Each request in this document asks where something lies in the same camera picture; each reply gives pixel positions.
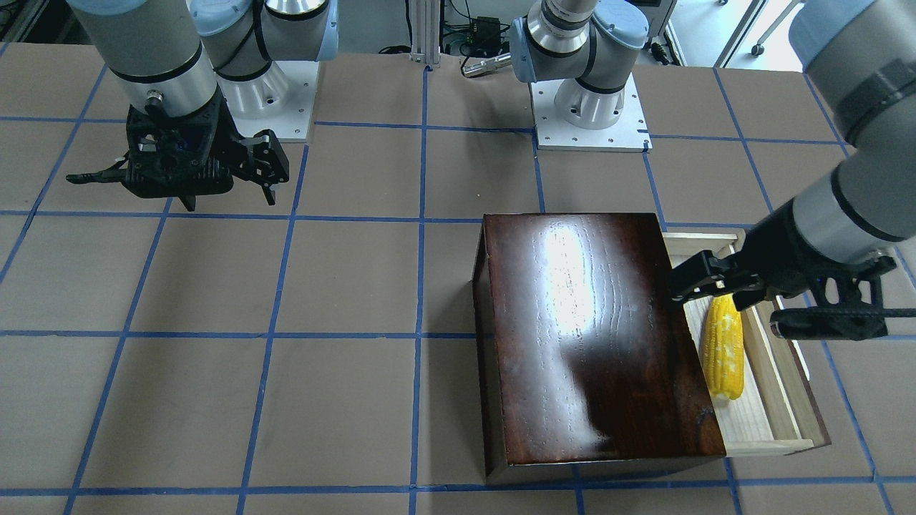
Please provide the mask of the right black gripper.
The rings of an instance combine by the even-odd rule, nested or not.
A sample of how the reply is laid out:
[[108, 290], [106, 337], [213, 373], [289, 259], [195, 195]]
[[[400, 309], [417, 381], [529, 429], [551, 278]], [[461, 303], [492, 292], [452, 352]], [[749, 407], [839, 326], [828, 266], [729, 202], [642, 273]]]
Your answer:
[[[194, 173], [194, 190], [232, 190], [233, 169], [239, 165], [240, 177], [259, 185], [270, 206], [277, 203], [277, 188], [289, 181], [289, 159], [281, 141], [272, 129], [263, 129], [254, 137], [242, 138], [227, 107], [210, 115], [204, 131], [203, 165]], [[177, 196], [187, 212], [196, 211], [195, 195]]]

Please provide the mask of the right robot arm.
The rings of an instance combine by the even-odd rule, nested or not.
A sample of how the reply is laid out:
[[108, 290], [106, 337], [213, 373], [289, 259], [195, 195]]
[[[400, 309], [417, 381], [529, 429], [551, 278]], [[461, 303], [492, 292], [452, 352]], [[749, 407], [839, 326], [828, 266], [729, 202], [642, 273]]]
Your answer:
[[72, 185], [117, 183], [143, 199], [223, 195], [236, 180], [269, 205], [289, 181], [274, 127], [295, 90], [282, 62], [330, 61], [335, 1], [72, 1], [69, 7], [129, 100], [127, 151]]

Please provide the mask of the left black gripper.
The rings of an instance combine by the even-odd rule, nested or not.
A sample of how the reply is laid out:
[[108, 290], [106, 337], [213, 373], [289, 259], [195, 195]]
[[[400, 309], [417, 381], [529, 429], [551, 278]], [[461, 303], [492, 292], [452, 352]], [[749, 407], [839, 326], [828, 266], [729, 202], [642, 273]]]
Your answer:
[[[732, 293], [742, 312], [766, 298], [792, 298], [810, 289], [810, 283], [831, 267], [831, 260], [799, 234], [793, 201], [755, 225], [735, 254], [717, 257], [704, 249], [674, 266], [668, 275], [670, 297], [678, 303]], [[759, 284], [749, 288], [749, 274]]]

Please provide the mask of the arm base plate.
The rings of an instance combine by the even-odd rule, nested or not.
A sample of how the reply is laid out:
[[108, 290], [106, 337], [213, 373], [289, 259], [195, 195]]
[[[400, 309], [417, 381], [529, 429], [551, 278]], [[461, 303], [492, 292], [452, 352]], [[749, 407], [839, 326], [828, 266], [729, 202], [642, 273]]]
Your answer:
[[648, 152], [650, 131], [635, 78], [611, 94], [585, 90], [576, 79], [530, 84], [537, 147], [542, 150]]
[[217, 81], [242, 136], [270, 129], [281, 142], [307, 143], [320, 70], [318, 62], [273, 62], [265, 74], [250, 81]]

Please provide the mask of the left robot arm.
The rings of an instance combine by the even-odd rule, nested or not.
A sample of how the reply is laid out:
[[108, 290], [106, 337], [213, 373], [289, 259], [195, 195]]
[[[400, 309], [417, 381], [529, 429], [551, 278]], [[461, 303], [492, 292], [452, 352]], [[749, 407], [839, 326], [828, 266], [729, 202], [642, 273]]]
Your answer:
[[[510, 27], [514, 72], [609, 97], [647, 28], [625, 1], [537, 1]], [[877, 251], [914, 235], [914, 3], [808, 1], [789, 43], [854, 153], [755, 225], [735, 255], [701, 252], [674, 268], [674, 300], [735, 293], [741, 310], [811, 291], [824, 305], [828, 280], [857, 290], [894, 267]]]

